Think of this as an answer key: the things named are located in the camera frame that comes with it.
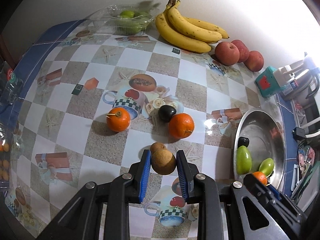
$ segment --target red apple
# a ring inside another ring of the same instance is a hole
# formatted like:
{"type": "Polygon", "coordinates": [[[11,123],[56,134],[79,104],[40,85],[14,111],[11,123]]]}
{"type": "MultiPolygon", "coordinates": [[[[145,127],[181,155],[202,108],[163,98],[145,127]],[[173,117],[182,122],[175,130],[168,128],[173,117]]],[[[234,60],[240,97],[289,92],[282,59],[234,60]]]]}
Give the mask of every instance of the red apple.
{"type": "Polygon", "coordinates": [[[236,45],[236,47],[239,49],[240,57],[238,63],[245,62],[249,57],[249,50],[246,45],[241,40],[234,40],[231,43],[236,45]]]}
{"type": "Polygon", "coordinates": [[[249,52],[249,57],[244,64],[252,72],[258,72],[263,68],[264,59],[260,52],[253,50],[249,52]]]}
{"type": "Polygon", "coordinates": [[[137,100],[139,98],[139,92],[137,90],[134,90],[134,89],[129,89],[127,90],[124,95],[126,97],[129,97],[129,98],[133,98],[135,100],[137,100]]]}
{"type": "Polygon", "coordinates": [[[227,66],[237,63],[240,57],[236,45],[228,41],[220,42],[214,50],[214,54],[222,64],[227,66]]]}
{"type": "Polygon", "coordinates": [[[180,208],[183,208],[184,205],[186,204],[184,198],[182,197],[174,197],[170,200],[170,206],[172,207],[180,207],[180,208]]]}

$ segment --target metal plate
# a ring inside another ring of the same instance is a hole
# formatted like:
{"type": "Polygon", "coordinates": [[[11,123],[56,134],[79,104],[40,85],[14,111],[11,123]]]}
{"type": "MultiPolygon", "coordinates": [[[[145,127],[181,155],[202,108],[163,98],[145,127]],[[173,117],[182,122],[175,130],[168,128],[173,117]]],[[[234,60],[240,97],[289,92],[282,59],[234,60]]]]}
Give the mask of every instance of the metal plate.
{"type": "Polygon", "coordinates": [[[258,171],[263,160],[272,158],[275,163],[274,174],[268,179],[275,188],[278,188],[284,173],[285,154],[283,139],[276,122],[259,108],[247,111],[242,117],[237,129],[233,151],[233,174],[235,180],[243,182],[245,174],[238,175],[236,167],[237,145],[241,136],[250,140],[248,146],[252,158],[250,173],[258,171]]]}

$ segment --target charger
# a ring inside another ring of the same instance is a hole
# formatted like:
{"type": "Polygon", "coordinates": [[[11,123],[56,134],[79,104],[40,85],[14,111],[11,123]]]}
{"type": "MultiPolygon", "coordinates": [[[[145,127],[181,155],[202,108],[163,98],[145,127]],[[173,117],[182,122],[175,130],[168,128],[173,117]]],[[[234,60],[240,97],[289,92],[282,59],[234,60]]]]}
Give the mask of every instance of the charger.
{"type": "Polygon", "coordinates": [[[306,138],[306,133],[305,130],[300,128],[300,127],[296,127],[292,130],[292,134],[293,134],[293,138],[296,141],[302,141],[303,139],[306,138]]]}

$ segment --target white plug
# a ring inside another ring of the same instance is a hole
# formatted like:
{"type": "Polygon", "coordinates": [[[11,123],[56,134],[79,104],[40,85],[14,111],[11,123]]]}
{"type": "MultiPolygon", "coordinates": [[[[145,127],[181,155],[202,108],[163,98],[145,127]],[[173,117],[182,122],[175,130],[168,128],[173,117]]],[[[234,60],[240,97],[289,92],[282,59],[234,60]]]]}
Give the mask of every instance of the white plug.
{"type": "Polygon", "coordinates": [[[294,73],[291,73],[291,71],[292,68],[290,65],[286,65],[273,72],[273,76],[275,77],[279,87],[283,87],[294,80],[294,73]]]}

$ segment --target clear plastic box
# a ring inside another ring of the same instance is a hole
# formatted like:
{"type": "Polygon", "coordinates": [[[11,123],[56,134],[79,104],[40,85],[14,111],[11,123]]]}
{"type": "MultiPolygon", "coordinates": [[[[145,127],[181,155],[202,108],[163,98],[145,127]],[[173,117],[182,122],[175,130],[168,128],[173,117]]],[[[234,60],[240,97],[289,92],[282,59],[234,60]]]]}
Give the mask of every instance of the clear plastic box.
{"type": "Polygon", "coordinates": [[[12,146],[12,131],[0,123],[0,191],[10,189],[10,152],[12,146]]]}
{"type": "Polygon", "coordinates": [[[158,8],[150,8],[146,11],[133,5],[111,5],[92,14],[90,20],[97,28],[96,33],[144,35],[159,13],[158,8]],[[126,10],[135,12],[135,17],[122,18],[120,13],[126,10]]]}

